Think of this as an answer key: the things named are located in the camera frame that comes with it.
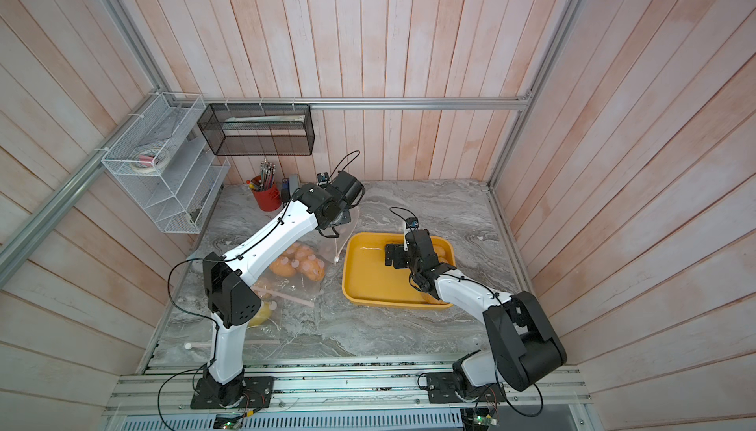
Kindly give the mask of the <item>clear zipper bag pink zip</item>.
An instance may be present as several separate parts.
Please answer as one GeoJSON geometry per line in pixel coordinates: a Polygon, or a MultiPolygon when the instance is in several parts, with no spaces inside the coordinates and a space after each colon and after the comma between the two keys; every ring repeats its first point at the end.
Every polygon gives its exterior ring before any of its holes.
{"type": "MultiPolygon", "coordinates": [[[[275,293],[265,288],[253,287],[252,290],[257,293],[262,299],[262,306],[256,315],[248,324],[248,328],[261,327],[267,322],[271,322],[273,312],[278,308],[278,303],[275,301],[275,293]]],[[[183,348],[185,350],[205,350],[210,349],[212,344],[210,342],[185,342],[183,348]]]]}

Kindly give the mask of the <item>clear zipper bag pink dots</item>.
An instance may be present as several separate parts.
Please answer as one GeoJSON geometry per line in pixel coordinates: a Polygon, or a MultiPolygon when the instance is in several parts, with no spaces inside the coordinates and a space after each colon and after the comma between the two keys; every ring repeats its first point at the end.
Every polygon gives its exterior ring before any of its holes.
{"type": "Polygon", "coordinates": [[[350,238],[352,238],[354,232],[356,232],[360,215],[360,207],[357,206],[356,208],[351,208],[348,212],[344,212],[338,219],[338,223],[334,227],[334,230],[339,236],[335,239],[329,240],[326,244],[330,249],[327,258],[335,264],[342,259],[350,238]]]}

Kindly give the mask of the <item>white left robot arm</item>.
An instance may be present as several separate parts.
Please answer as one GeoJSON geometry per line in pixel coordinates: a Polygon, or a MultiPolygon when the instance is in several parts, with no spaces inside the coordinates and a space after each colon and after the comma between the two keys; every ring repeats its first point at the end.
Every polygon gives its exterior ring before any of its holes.
{"type": "Polygon", "coordinates": [[[215,324],[208,376],[224,387],[243,378],[243,343],[249,322],[262,306],[252,290],[265,269],[301,237],[315,231],[337,239],[336,227],[356,208],[365,187],[346,171],[330,181],[305,184],[283,210],[236,248],[203,259],[205,293],[215,324]]]}

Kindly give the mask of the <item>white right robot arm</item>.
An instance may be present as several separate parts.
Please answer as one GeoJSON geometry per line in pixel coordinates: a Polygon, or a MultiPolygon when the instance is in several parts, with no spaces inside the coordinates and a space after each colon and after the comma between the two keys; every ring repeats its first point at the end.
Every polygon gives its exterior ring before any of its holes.
{"type": "Polygon", "coordinates": [[[408,269],[415,290],[461,308],[484,325],[488,347],[453,364],[458,394],[502,382],[523,392],[566,364],[566,350],[535,295],[499,291],[467,277],[441,261],[425,229],[408,231],[403,243],[384,251],[385,265],[408,269]]]}

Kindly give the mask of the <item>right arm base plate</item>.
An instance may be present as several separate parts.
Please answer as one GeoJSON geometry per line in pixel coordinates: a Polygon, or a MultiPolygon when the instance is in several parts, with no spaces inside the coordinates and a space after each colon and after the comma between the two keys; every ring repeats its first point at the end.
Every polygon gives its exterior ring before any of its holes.
{"type": "Polygon", "coordinates": [[[462,361],[452,364],[450,372],[426,373],[424,384],[419,387],[428,393],[431,403],[481,403],[484,399],[499,399],[494,383],[474,385],[464,374],[462,361]]]}

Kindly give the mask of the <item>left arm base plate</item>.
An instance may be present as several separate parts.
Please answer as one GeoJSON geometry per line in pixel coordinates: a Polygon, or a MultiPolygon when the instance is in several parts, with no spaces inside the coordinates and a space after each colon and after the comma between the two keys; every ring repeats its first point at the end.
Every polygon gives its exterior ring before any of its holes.
{"type": "Polygon", "coordinates": [[[244,407],[259,411],[269,407],[275,378],[247,377],[243,372],[222,385],[209,371],[204,370],[194,387],[191,409],[232,409],[244,407]]]}

